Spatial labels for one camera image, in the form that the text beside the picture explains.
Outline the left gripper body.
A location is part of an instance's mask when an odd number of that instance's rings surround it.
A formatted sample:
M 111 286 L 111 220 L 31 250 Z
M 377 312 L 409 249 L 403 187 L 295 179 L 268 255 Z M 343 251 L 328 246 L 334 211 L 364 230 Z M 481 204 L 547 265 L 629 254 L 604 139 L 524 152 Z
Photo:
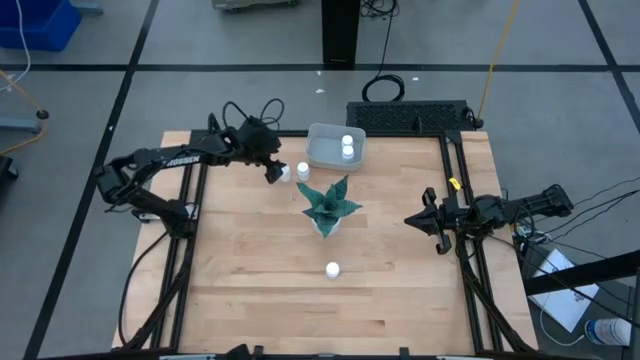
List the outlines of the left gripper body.
M 236 139 L 242 147 L 240 159 L 245 164 L 270 167 L 277 163 L 271 155 L 279 151 L 281 142 L 262 120 L 248 117 L 236 131 Z

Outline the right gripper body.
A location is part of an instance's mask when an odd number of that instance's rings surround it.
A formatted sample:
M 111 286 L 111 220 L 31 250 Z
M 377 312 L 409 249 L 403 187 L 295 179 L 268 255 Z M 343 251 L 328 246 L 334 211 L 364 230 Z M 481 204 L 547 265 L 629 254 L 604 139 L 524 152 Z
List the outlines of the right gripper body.
M 452 248 L 450 237 L 445 234 L 445 231 L 463 232 L 477 237 L 480 234 L 480 227 L 471 220 L 471 208 L 461 208 L 455 197 L 443 198 L 440 205 L 436 204 L 436 199 L 435 189 L 427 187 L 422 195 L 423 205 L 437 206 L 437 214 L 433 217 L 437 222 L 437 233 L 430 236 L 437 237 L 437 254 L 444 255 Z

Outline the white plastic basket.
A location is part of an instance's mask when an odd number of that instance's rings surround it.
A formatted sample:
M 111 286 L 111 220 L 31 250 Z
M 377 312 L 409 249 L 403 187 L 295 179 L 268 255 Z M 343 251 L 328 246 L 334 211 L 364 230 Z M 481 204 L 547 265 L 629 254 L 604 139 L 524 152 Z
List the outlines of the white plastic basket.
M 354 155 L 345 160 L 342 156 L 342 138 L 353 139 Z M 309 127 L 306 155 L 310 166 L 337 171 L 355 172 L 364 163 L 366 132 L 357 127 L 314 123 Z

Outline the green snake plant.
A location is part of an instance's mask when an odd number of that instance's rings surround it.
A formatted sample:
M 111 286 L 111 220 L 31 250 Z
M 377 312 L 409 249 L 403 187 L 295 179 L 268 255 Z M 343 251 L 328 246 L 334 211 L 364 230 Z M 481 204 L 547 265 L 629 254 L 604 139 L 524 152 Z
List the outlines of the green snake plant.
M 335 184 L 331 184 L 325 194 L 312 189 L 302 182 L 297 183 L 300 193 L 309 201 L 311 207 L 303 213 L 308 216 L 323 238 L 334 233 L 342 218 L 362 208 L 346 198 L 349 176 L 345 175 Z

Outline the white round plant pot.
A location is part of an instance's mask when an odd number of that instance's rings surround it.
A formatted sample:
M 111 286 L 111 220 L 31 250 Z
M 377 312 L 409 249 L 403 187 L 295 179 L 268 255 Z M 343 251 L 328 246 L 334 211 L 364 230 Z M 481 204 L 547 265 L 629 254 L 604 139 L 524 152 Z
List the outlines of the white round plant pot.
M 323 238 L 327 238 L 334 235 L 339 230 L 341 221 L 342 219 L 338 218 L 333 225 L 327 226 L 327 225 L 319 225 L 317 221 L 314 219 L 311 220 L 314 231 L 320 236 L 322 236 Z

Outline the black perforated computer case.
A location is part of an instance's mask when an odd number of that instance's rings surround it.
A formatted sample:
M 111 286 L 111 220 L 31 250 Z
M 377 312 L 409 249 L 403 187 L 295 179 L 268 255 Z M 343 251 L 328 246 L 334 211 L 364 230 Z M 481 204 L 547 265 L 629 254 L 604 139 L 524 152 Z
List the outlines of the black perforated computer case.
M 473 131 L 472 115 L 464 100 L 349 102 L 346 125 L 367 133 Z

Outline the grey cart base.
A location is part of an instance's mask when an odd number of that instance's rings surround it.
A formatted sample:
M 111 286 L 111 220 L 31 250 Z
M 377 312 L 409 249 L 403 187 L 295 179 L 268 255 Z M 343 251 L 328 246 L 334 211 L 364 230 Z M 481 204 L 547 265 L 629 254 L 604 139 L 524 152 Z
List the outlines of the grey cart base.
M 212 7 L 215 10 L 228 13 L 237 13 L 240 10 L 264 6 L 287 5 L 295 7 L 299 2 L 300 0 L 211 0 Z

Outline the black metal beam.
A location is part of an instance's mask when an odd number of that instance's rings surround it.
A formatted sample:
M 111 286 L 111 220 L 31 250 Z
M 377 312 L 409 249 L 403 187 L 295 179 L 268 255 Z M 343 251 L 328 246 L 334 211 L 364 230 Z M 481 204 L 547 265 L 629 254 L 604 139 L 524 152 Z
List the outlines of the black metal beam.
M 634 276 L 639 268 L 640 250 L 636 250 L 532 277 L 524 281 L 524 288 L 527 295 L 537 295 Z

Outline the white paper box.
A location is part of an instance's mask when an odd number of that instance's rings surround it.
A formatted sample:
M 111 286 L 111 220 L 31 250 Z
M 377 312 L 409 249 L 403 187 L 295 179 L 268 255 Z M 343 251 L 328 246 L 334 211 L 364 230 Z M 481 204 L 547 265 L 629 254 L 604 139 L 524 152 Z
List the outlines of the white paper box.
M 561 251 L 554 249 L 541 262 L 540 270 L 536 270 L 533 276 L 544 276 L 573 266 L 574 264 Z M 529 299 L 543 308 L 548 316 L 568 332 L 575 330 L 590 305 L 588 299 L 569 289 L 531 295 Z

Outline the black pillar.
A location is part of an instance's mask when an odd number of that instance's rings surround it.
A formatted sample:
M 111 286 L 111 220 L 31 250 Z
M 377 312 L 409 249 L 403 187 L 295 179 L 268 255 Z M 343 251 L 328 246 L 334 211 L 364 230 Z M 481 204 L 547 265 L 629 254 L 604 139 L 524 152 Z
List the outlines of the black pillar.
M 359 18 L 360 0 L 321 0 L 324 64 L 354 66 Z

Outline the clear plastic water bottle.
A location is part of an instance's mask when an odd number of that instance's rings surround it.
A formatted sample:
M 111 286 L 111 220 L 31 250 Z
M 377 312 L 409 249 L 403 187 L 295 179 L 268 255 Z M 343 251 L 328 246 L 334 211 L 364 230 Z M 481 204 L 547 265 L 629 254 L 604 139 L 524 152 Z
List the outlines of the clear plastic water bottle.
M 584 325 L 586 337 L 596 345 L 628 347 L 632 325 L 621 318 L 588 320 Z

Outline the grey floor plate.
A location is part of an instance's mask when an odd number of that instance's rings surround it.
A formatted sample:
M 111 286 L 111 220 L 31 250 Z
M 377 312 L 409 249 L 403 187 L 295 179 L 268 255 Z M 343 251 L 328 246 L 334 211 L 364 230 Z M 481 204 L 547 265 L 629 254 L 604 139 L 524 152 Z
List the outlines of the grey floor plate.
M 42 130 L 42 125 L 39 119 L 0 116 L 0 130 L 26 131 L 39 134 Z

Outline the blue plastic bin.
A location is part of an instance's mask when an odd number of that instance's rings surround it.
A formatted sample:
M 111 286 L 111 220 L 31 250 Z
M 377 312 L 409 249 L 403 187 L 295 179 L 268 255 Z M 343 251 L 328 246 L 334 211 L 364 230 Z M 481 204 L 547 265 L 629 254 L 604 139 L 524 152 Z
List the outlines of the blue plastic bin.
M 70 0 L 0 0 L 0 47 L 61 52 L 81 23 Z

